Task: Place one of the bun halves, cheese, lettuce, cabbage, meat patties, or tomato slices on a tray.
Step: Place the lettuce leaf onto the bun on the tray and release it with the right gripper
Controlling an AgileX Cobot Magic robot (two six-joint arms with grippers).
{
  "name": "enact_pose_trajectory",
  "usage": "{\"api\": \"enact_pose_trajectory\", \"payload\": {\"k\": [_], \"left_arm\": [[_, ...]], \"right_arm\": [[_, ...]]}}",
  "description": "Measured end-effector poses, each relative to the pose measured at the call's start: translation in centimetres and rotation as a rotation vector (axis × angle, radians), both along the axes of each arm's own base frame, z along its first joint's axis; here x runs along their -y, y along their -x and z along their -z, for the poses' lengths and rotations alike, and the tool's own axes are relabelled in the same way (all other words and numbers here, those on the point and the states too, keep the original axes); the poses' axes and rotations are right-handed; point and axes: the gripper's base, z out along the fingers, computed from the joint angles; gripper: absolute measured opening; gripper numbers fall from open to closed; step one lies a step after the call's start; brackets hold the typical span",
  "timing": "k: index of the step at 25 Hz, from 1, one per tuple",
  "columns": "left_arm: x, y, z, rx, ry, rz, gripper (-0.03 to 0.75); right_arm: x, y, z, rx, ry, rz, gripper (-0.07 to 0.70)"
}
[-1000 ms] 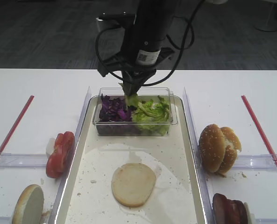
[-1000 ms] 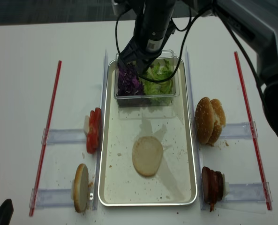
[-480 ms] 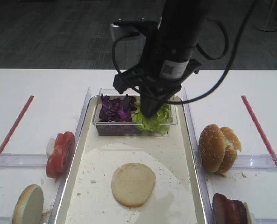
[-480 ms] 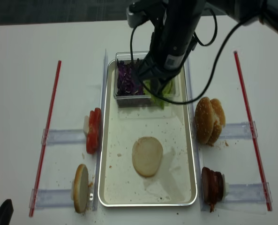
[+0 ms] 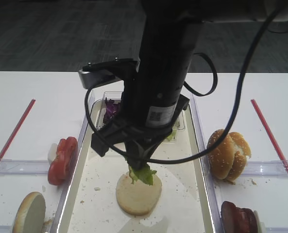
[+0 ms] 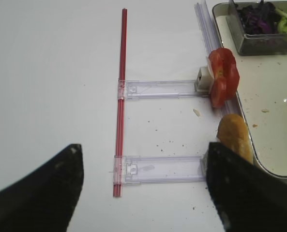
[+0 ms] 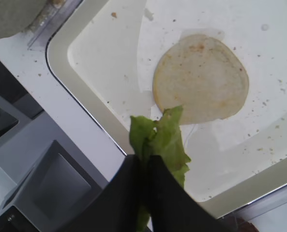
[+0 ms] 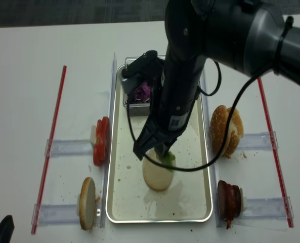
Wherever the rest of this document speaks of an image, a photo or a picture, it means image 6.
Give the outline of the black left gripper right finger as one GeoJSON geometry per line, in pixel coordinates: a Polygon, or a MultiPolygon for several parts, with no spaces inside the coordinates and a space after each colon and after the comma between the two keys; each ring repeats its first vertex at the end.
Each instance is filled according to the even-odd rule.
{"type": "Polygon", "coordinates": [[[208,148],[206,182],[227,232],[287,232],[287,184],[221,143],[208,148]]]}

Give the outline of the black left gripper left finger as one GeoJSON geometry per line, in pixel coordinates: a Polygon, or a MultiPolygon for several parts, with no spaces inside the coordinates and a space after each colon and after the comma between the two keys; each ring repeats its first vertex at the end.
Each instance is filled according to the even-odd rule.
{"type": "Polygon", "coordinates": [[[84,182],[80,144],[0,191],[0,232],[65,232],[84,182]]]}

